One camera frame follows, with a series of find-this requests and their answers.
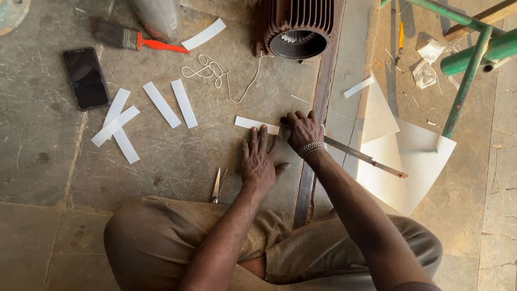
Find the smartphone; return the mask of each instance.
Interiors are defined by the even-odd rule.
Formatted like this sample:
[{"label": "smartphone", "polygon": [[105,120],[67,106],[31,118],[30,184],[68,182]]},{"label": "smartphone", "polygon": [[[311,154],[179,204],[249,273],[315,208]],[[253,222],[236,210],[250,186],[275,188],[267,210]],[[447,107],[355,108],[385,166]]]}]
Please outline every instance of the smartphone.
[{"label": "smartphone", "polygon": [[79,110],[109,106],[111,99],[94,48],[63,52]]}]

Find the chain bracelet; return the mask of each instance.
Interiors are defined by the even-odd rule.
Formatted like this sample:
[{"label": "chain bracelet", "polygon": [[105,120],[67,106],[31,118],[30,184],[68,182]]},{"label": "chain bracelet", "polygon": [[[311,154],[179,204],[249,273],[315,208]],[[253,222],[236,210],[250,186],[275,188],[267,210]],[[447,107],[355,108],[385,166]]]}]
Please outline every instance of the chain bracelet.
[{"label": "chain bracelet", "polygon": [[307,145],[304,145],[303,147],[301,147],[299,150],[298,150],[298,155],[301,157],[301,158],[305,158],[305,156],[309,153],[309,152],[312,152],[314,149],[316,148],[325,148],[325,143],[320,141],[320,140],[317,140],[317,141],[313,141],[312,143],[310,144],[307,144]]}]

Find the left hand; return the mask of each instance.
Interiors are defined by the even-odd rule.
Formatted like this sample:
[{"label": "left hand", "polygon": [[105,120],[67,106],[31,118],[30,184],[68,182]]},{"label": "left hand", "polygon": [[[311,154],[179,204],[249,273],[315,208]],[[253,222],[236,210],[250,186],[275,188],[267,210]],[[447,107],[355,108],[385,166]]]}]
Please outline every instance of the left hand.
[{"label": "left hand", "polygon": [[267,126],[262,125],[260,130],[260,142],[257,140],[258,131],[254,127],[250,132],[250,145],[242,141],[241,176],[242,183],[257,187],[262,195],[278,182],[280,175],[290,166],[289,163],[280,164],[275,168],[273,159],[280,146],[280,137],[273,138],[273,144],[267,149]]}]

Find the green metal frame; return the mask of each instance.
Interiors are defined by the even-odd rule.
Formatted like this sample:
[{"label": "green metal frame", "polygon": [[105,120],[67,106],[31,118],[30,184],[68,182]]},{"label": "green metal frame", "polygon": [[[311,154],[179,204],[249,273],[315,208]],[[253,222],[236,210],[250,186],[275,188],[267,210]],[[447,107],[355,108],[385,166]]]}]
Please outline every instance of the green metal frame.
[{"label": "green metal frame", "polygon": [[[379,9],[390,1],[381,0]],[[442,133],[442,136],[450,138],[479,66],[517,54],[517,29],[505,32],[431,0],[406,1],[480,32],[475,46],[448,56],[440,63],[442,72],[448,76],[465,71]]]}]

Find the hand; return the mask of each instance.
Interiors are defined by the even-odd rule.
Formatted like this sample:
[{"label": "hand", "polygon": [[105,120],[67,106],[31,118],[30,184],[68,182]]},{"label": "hand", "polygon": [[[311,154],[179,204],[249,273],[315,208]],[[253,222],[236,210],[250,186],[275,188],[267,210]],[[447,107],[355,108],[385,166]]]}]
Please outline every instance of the hand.
[{"label": "hand", "polygon": [[280,118],[280,122],[291,130],[287,143],[296,153],[298,153],[301,147],[314,141],[323,141],[324,130],[318,124],[314,110],[311,110],[307,117],[301,111],[289,112],[287,117]]},{"label": "hand", "polygon": [[251,184],[257,187],[261,195],[266,195],[278,182],[280,175],[285,172],[290,164],[283,163],[276,168],[273,166],[273,158],[280,146],[280,137],[278,135],[273,138],[273,144],[269,151],[266,151],[266,125],[261,127],[260,142],[257,141],[257,134],[257,128],[252,128],[250,132],[250,146],[248,146],[245,140],[242,141],[242,162],[240,166],[242,183]]}]

